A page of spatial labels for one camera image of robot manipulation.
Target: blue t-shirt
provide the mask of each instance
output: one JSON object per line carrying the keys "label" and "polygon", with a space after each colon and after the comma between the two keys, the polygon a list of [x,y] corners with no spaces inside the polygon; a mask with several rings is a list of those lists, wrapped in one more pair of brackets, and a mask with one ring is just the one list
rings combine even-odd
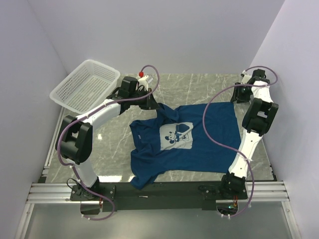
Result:
{"label": "blue t-shirt", "polygon": [[[136,120],[130,125],[136,147],[131,152],[134,187],[141,189],[168,170],[227,172],[236,153],[213,143],[205,134],[202,116],[206,104],[175,110],[159,106],[157,118]],[[213,139],[239,147],[241,139],[232,103],[211,104],[205,123]]]}

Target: purple tube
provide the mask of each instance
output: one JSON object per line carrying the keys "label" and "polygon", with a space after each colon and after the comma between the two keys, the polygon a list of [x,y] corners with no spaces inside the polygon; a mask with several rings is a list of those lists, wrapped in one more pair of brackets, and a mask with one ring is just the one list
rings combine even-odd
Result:
{"label": "purple tube", "polygon": [[250,163],[249,163],[249,161],[247,160],[247,157],[246,157],[241,151],[239,151],[237,148],[233,148],[233,147],[230,147],[230,146],[228,146],[228,145],[225,145],[225,144],[222,144],[222,143],[220,143],[220,142],[217,142],[216,140],[214,140],[214,139],[209,135],[209,133],[207,132],[206,126],[205,126],[205,116],[206,116],[207,109],[208,109],[209,105],[212,103],[212,101],[213,101],[217,96],[219,96],[221,93],[223,93],[223,92],[225,92],[225,91],[227,91],[227,90],[229,90],[229,89],[231,89],[231,88],[240,87],[240,86],[265,87],[265,86],[271,86],[271,85],[273,85],[273,84],[275,84],[275,83],[278,82],[278,75],[276,74],[275,71],[273,71],[273,70],[270,69],[269,67],[266,67],[266,66],[253,66],[253,67],[248,68],[246,71],[248,71],[248,70],[250,70],[250,69],[252,69],[252,68],[258,68],[258,67],[262,67],[262,68],[265,68],[265,69],[270,70],[270,71],[275,75],[275,77],[276,77],[275,81],[274,81],[273,83],[270,83],[270,84],[267,84],[267,85],[263,85],[263,86],[255,86],[255,85],[250,85],[250,84],[238,84],[238,85],[229,86],[229,87],[227,87],[227,88],[221,90],[221,91],[218,92],[215,96],[213,96],[213,98],[211,98],[211,100],[210,100],[210,101],[208,102],[208,104],[206,105],[205,110],[204,110],[204,113],[203,113],[202,123],[203,123],[203,128],[204,128],[204,131],[205,131],[205,134],[207,135],[207,137],[208,137],[211,141],[213,141],[214,143],[218,144],[219,146],[222,146],[222,147],[224,147],[224,148],[231,149],[231,150],[233,150],[233,151],[239,153],[240,155],[242,155],[242,156],[246,159],[246,162],[247,162],[247,165],[248,165],[248,169],[249,169],[249,172],[250,172],[250,174],[251,174],[251,180],[252,180],[252,183],[253,183],[253,184],[252,184],[251,194],[250,194],[250,197],[249,197],[249,199],[248,199],[248,202],[247,202],[247,204],[245,205],[245,207],[244,207],[242,210],[240,210],[238,213],[236,213],[236,214],[234,214],[234,215],[231,215],[230,217],[235,217],[235,216],[241,214],[243,211],[245,211],[245,210],[248,208],[248,206],[249,206],[249,204],[250,204],[250,202],[251,202],[251,200],[252,200],[252,198],[253,198],[253,193],[254,193],[254,189],[255,189],[255,179],[254,179],[254,175],[253,175],[253,171],[252,171],[252,169],[251,169]]}
{"label": "purple tube", "polygon": [[[91,115],[93,115],[93,114],[99,112],[101,109],[103,109],[103,108],[105,108],[105,107],[107,107],[107,106],[109,106],[109,105],[111,105],[111,104],[120,103],[120,102],[124,102],[124,101],[136,101],[136,100],[141,100],[141,99],[144,99],[144,98],[148,97],[149,95],[151,95],[151,94],[157,89],[157,87],[159,86],[160,74],[159,74],[158,70],[157,70],[154,66],[152,66],[152,65],[145,65],[145,66],[141,69],[141,71],[143,71],[146,67],[152,67],[152,68],[155,70],[156,75],[157,75],[157,78],[158,78],[157,83],[156,83],[156,85],[155,85],[155,87],[154,87],[154,89],[153,89],[152,91],[150,91],[149,93],[147,93],[145,96],[141,96],[141,97],[137,97],[137,98],[132,98],[132,99],[122,99],[122,100],[117,100],[117,101],[108,102],[108,103],[106,103],[105,105],[98,107],[96,110],[92,111],[92,112],[89,113],[87,116],[84,116],[84,117],[82,117],[82,118],[80,118],[80,119],[75,120],[74,122],[72,122],[71,124],[69,124],[67,127],[65,127],[65,129],[62,131],[62,133],[61,133],[61,135],[60,135],[60,137],[59,137],[59,139],[58,139],[58,145],[57,145],[57,155],[58,155],[58,159],[59,159],[60,163],[61,163],[63,166],[72,166],[73,172],[74,172],[75,176],[77,177],[77,179],[80,179],[80,176],[79,176],[78,172],[76,171],[75,167],[73,167],[73,164],[72,164],[72,163],[65,163],[65,162],[63,162],[62,157],[61,157],[61,143],[62,143],[62,138],[63,138],[64,134],[69,130],[69,128],[71,128],[71,127],[72,127],[73,125],[75,125],[76,123],[78,123],[78,122],[80,122],[80,121],[82,121],[82,120],[87,119],[87,118],[90,117]],[[105,197],[105,196],[103,196],[103,195],[101,195],[101,194],[98,194],[98,193],[95,193],[95,192],[91,191],[90,189],[88,189],[88,187],[87,187],[86,185],[84,185],[84,183],[83,183],[82,181],[80,181],[80,183],[81,183],[82,187],[83,187],[86,191],[88,191],[89,193],[92,193],[93,195],[95,195],[95,196],[97,196],[97,197],[101,197],[101,198],[107,200],[108,202],[110,202],[110,203],[112,204],[112,211],[110,212],[110,214],[108,214],[107,216],[105,216],[105,217],[103,217],[103,218],[90,218],[90,217],[88,217],[88,216],[84,216],[84,217],[85,217],[85,218],[88,218],[88,219],[90,219],[90,220],[93,220],[93,221],[101,221],[101,220],[104,220],[104,219],[109,218],[109,217],[114,213],[114,211],[115,211],[115,204],[114,204],[114,202],[113,202],[111,199],[109,199],[108,197]]]}

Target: aluminum frame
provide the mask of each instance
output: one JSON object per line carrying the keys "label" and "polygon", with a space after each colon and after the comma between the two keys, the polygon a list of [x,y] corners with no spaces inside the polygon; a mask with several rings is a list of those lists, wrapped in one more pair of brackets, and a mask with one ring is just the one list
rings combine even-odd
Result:
{"label": "aluminum frame", "polygon": [[64,111],[65,111],[65,108],[61,107],[59,118],[58,118],[55,130],[54,130],[54,134],[53,134],[53,137],[52,137],[52,141],[51,141],[51,144],[50,144],[50,147],[49,147],[49,151],[48,151],[48,154],[46,156],[44,168],[45,167],[50,167],[50,165],[51,165],[52,155],[53,155],[53,153],[55,151],[54,144],[57,141],[57,138],[58,138],[58,135],[59,135],[59,130],[60,130],[60,127],[61,127],[61,124],[62,124],[62,121],[63,121],[63,113],[64,113]]}
{"label": "aluminum frame", "polygon": [[[246,183],[248,195],[251,193],[252,182]],[[28,224],[35,204],[98,204],[99,201],[72,202],[71,189],[64,183],[33,183],[26,200],[25,208],[15,235],[15,239],[25,237]],[[217,203],[232,202],[232,200],[217,200]],[[284,182],[255,182],[252,202],[282,202],[285,216],[293,239],[301,239],[289,196]]]}

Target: cable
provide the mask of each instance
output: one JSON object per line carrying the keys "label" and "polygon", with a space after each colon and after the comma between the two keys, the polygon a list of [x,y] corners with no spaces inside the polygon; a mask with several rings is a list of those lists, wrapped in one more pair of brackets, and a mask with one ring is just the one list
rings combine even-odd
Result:
{"label": "cable", "polygon": [[145,89],[145,86],[140,85],[140,86],[138,87],[138,91],[140,90],[140,88],[141,88],[141,91],[143,91],[143,90]]}
{"label": "cable", "polygon": [[119,88],[120,88],[120,87],[115,88],[115,89],[112,91],[112,94],[115,94],[115,92],[118,91]]}
{"label": "cable", "polygon": [[108,197],[105,197],[105,196],[103,196],[103,195],[101,195],[101,194],[98,194],[98,193],[93,192],[93,191],[91,191],[90,189],[88,189],[88,187],[82,182],[82,180],[81,180],[81,178],[80,178],[78,172],[76,171],[74,165],[73,165],[72,163],[65,163],[65,162],[63,162],[62,156],[61,156],[61,143],[62,143],[63,136],[65,135],[65,133],[66,133],[73,125],[75,125],[76,123],[81,122],[81,121],[87,119],[88,117],[94,115],[95,113],[99,112],[100,110],[104,109],[105,107],[107,107],[107,106],[109,106],[109,105],[112,105],[112,104],[115,104],[115,103],[120,103],[120,102],[125,102],[125,101],[137,101],[137,100],[141,100],[141,99],[144,99],[144,98],[150,96],[150,95],[157,89],[157,87],[159,86],[160,74],[159,74],[158,70],[155,68],[155,66],[153,66],[153,65],[145,65],[145,66],[141,69],[141,72],[143,72],[143,70],[144,70],[146,67],[152,67],[152,68],[155,70],[156,75],[157,75],[157,78],[158,78],[158,80],[157,80],[157,82],[156,82],[156,85],[155,85],[155,87],[154,87],[154,89],[153,89],[152,91],[150,91],[149,93],[147,93],[146,95],[141,96],[141,97],[111,101],[111,102],[106,103],[105,105],[102,105],[102,106],[98,107],[96,110],[92,111],[91,113],[87,114],[86,116],[83,116],[82,118],[77,119],[77,120],[73,121],[72,123],[70,123],[70,124],[69,124],[67,127],[65,127],[65,129],[62,131],[62,133],[61,133],[61,135],[60,135],[60,137],[59,137],[59,139],[58,139],[57,156],[58,156],[59,162],[60,162],[63,166],[70,166],[70,167],[73,169],[73,172],[74,172],[75,176],[78,178],[79,183],[81,184],[81,186],[82,186],[87,192],[89,192],[89,193],[91,193],[91,194],[93,194],[93,195],[95,195],[95,196],[98,196],[98,197],[101,197],[101,198],[105,199],[106,201],[110,202],[111,205],[112,205],[112,211],[110,212],[110,214],[108,214],[107,216],[105,216],[105,217],[103,217],[103,218],[90,218],[90,217],[87,216],[87,215],[84,215],[84,216],[83,216],[83,217],[85,217],[85,218],[87,218],[87,219],[89,219],[89,220],[92,220],[92,221],[101,221],[101,220],[104,220],[104,219],[109,218],[109,217],[114,213],[114,211],[115,211],[115,204],[114,204],[114,202],[113,202],[111,199],[109,199]]}
{"label": "cable", "polygon": [[250,197],[249,197],[249,199],[248,199],[248,202],[247,202],[247,204],[245,205],[245,207],[244,207],[242,210],[240,210],[238,213],[236,213],[236,214],[234,214],[234,215],[231,215],[230,217],[235,217],[235,216],[241,214],[243,211],[245,211],[245,210],[249,207],[249,205],[250,205],[250,203],[251,203],[251,200],[252,200],[252,198],[253,198],[254,189],[255,189],[255,179],[254,179],[254,175],[253,175],[253,170],[251,169],[249,160],[247,159],[247,157],[246,157],[241,151],[239,151],[237,148],[233,148],[233,147],[230,147],[230,146],[228,146],[228,145],[225,145],[225,144],[222,144],[222,143],[220,143],[220,142],[217,142],[216,140],[214,140],[214,139],[210,136],[210,134],[208,133],[208,131],[207,131],[207,129],[206,129],[205,116],[206,116],[207,109],[208,109],[209,105],[212,103],[212,101],[213,101],[217,96],[219,96],[220,94],[222,94],[223,92],[225,92],[225,91],[227,91],[227,90],[229,90],[229,89],[231,89],[231,88],[241,87],[241,86],[266,87],[266,86],[272,86],[272,85],[274,85],[275,83],[278,82],[278,75],[276,74],[275,71],[273,71],[273,70],[270,69],[269,67],[266,67],[266,66],[253,66],[253,67],[249,67],[249,68],[246,69],[245,71],[248,71],[248,70],[253,69],[253,68],[259,68],[259,67],[262,67],[262,68],[265,68],[265,69],[271,71],[271,72],[275,75],[275,77],[276,77],[275,81],[274,81],[273,83],[270,83],[270,84],[267,84],[267,85],[262,85],[262,86],[255,86],[255,85],[251,85],[251,84],[238,84],[238,85],[229,86],[229,87],[227,87],[227,88],[221,90],[220,92],[218,92],[215,96],[213,96],[213,97],[211,98],[211,100],[210,100],[210,101],[208,102],[208,104],[206,105],[205,110],[204,110],[204,113],[203,113],[202,123],[203,123],[203,128],[204,128],[204,131],[205,131],[205,134],[207,135],[207,137],[208,137],[211,141],[213,141],[214,143],[216,143],[217,145],[222,146],[222,147],[224,147],[224,148],[231,149],[231,150],[233,150],[233,151],[239,153],[241,156],[243,156],[243,158],[244,158],[244,159],[246,160],[246,162],[247,162],[248,169],[249,169],[249,172],[250,172],[250,175],[251,175],[252,188],[251,188],[251,193],[250,193]]}
{"label": "cable", "polygon": [[69,185],[69,180],[73,180],[75,183],[77,182],[74,178],[68,178],[68,180],[66,180],[66,186],[68,186],[71,190],[72,190],[72,187]]}

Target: black mounting plate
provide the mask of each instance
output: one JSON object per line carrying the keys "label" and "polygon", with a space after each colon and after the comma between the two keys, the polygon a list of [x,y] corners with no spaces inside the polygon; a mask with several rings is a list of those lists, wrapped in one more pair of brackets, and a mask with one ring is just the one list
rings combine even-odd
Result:
{"label": "black mounting plate", "polygon": [[[128,182],[100,183],[100,194],[114,201],[116,210],[151,210],[151,209],[191,209],[216,210],[216,200],[232,200],[219,192],[220,181],[202,182],[163,182],[146,185],[142,190],[134,188]],[[98,201],[88,199],[76,185],[73,186],[71,201]],[[247,199],[244,190],[238,199]],[[110,212],[112,205],[103,201],[103,212]]]}

